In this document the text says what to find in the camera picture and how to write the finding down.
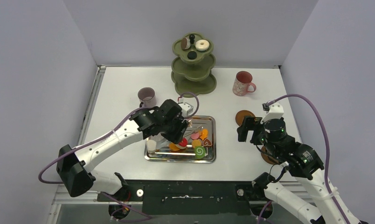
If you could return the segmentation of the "metal serving tongs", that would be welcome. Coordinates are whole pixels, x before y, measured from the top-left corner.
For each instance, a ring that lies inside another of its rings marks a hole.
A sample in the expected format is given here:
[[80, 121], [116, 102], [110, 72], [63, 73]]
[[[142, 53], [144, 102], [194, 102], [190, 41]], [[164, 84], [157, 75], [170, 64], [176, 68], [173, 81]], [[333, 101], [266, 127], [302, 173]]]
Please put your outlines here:
[[203, 125], [188, 127], [188, 129], [186, 130], [186, 132], [183, 135], [183, 138], [186, 138], [188, 140], [187, 147], [185, 149], [180, 149], [179, 151], [175, 151], [175, 152], [173, 152], [173, 151], [171, 151], [169, 149], [169, 144], [172, 143], [172, 142], [166, 140], [165, 138], [156, 140], [156, 142], [157, 142], [157, 151], [156, 151], [156, 153], [163, 152], [163, 151], [167, 152], [167, 153], [182, 153], [182, 152], [185, 152], [187, 150], [193, 151], [194, 148], [191, 145], [191, 143], [192, 143], [193, 140], [190, 138], [190, 135], [192, 133], [195, 133], [195, 132], [201, 133], [202, 129], [204, 129]]

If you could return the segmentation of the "pink macaron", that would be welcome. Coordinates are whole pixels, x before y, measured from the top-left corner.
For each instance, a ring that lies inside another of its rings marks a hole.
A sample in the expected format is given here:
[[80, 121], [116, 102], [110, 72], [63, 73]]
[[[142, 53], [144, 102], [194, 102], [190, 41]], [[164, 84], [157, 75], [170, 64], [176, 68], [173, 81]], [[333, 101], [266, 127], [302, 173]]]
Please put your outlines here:
[[195, 132], [195, 133], [192, 133], [191, 135], [190, 135], [190, 138], [192, 139], [192, 140], [197, 140], [197, 139], [199, 139], [200, 138], [200, 133], [199, 132]]

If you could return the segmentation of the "black sandwich cookie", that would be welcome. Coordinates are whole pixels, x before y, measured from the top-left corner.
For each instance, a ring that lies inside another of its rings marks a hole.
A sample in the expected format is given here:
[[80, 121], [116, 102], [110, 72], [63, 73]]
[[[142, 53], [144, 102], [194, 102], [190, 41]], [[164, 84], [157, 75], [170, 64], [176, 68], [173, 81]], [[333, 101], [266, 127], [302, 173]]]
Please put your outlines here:
[[194, 59], [197, 58], [197, 53], [192, 50], [192, 51], [188, 52], [187, 57], [188, 57], [189, 60], [194, 60]]

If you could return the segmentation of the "chocolate white half cake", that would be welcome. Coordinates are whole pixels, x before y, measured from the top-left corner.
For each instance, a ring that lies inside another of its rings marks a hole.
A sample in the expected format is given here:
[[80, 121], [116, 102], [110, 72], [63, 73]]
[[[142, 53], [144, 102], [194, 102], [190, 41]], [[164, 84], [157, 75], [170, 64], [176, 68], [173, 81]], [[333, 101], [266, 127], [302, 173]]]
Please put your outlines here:
[[190, 39], [188, 37], [184, 37], [181, 39], [180, 46], [182, 50], [188, 50], [191, 47]]

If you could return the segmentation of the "white ring donut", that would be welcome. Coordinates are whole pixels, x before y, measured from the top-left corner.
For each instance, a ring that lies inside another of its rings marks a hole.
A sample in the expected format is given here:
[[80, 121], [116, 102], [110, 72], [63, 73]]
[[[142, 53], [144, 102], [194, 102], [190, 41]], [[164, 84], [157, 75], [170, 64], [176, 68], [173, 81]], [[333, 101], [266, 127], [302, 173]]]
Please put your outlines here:
[[210, 42], [205, 39], [200, 39], [195, 42], [195, 49], [199, 52], [205, 52], [210, 48]]

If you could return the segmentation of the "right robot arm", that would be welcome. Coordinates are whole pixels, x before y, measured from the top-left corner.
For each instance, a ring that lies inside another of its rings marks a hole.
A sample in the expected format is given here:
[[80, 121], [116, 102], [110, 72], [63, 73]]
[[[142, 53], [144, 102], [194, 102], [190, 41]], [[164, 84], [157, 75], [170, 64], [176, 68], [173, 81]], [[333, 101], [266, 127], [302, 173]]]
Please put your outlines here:
[[299, 143], [286, 132], [283, 118], [262, 122], [261, 118], [246, 116], [237, 129], [238, 141], [245, 142], [248, 131], [253, 131], [250, 142], [265, 147], [265, 154], [278, 161], [280, 176], [289, 172], [305, 188], [314, 204], [292, 193], [280, 183], [281, 177], [262, 173], [252, 182], [252, 193], [257, 199], [267, 198], [294, 215], [304, 224], [361, 224], [341, 200], [338, 190], [325, 176], [324, 163], [316, 151]]

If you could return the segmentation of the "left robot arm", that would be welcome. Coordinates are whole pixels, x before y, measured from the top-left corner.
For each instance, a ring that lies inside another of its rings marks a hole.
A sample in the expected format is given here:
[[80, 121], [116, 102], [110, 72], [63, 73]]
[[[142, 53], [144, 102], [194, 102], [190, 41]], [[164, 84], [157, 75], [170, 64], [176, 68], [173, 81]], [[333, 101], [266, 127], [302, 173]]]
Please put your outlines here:
[[122, 175], [104, 173], [96, 166], [121, 149], [150, 136], [160, 134], [168, 141], [178, 144], [188, 127], [185, 117], [192, 112], [188, 103], [176, 103], [167, 99], [161, 106], [135, 111], [115, 130], [91, 143], [72, 149], [65, 145], [59, 150], [60, 160], [56, 171], [71, 197], [89, 190], [105, 192], [116, 200], [123, 200], [128, 187]]

